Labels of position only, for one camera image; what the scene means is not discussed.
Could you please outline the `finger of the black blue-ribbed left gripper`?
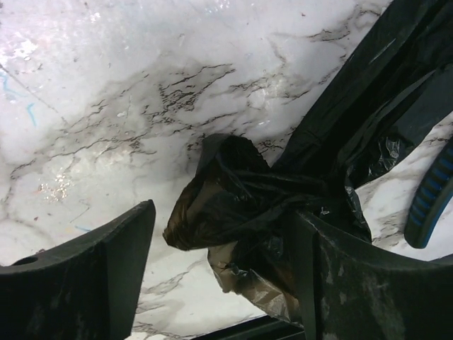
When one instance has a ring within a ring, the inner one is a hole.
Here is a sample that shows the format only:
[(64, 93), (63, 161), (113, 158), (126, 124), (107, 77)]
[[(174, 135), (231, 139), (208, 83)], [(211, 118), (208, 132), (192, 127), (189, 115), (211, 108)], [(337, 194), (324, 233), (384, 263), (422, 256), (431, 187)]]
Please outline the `finger of the black blue-ribbed left gripper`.
[(447, 204), (452, 199), (452, 142), (436, 156), (418, 186), (404, 227), (407, 243), (424, 249)]

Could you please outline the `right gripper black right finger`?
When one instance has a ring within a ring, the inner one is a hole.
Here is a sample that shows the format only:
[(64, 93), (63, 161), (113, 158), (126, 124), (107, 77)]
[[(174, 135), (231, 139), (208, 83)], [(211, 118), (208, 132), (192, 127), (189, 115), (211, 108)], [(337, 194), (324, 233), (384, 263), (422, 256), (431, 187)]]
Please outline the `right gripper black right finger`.
[(401, 256), (299, 211), (288, 247), (306, 338), (452, 338), (451, 256)]

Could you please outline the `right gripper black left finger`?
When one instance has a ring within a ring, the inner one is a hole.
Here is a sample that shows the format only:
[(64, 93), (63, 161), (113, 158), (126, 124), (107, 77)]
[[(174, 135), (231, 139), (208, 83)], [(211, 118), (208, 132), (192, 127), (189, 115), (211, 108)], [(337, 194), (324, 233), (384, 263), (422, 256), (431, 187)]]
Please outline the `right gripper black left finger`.
[(152, 200), (1, 267), (2, 339), (126, 339), (147, 263)]

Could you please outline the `black plastic trash bag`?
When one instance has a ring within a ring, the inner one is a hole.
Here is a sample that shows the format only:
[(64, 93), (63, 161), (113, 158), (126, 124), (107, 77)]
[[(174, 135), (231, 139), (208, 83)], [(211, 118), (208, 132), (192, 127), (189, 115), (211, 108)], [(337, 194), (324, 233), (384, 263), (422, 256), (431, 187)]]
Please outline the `black plastic trash bag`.
[(274, 164), (245, 137), (202, 141), (164, 239), (207, 249), (225, 292), (301, 324), (282, 215), (302, 209), (370, 242), (356, 189), (392, 170), (451, 112), (452, 2), (393, 1)]

